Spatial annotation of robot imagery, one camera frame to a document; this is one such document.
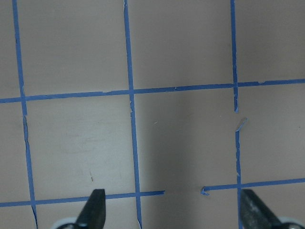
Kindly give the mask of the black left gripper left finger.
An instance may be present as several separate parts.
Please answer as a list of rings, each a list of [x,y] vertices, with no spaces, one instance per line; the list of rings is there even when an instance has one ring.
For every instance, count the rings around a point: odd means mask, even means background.
[[[77,229],[102,229],[106,220],[106,197],[104,189],[95,189],[89,196],[75,225]]]

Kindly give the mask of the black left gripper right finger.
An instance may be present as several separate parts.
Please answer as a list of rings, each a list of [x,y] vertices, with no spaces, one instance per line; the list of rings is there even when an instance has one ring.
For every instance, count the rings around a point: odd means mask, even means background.
[[[242,189],[240,219],[244,229],[280,229],[279,218],[251,189]]]

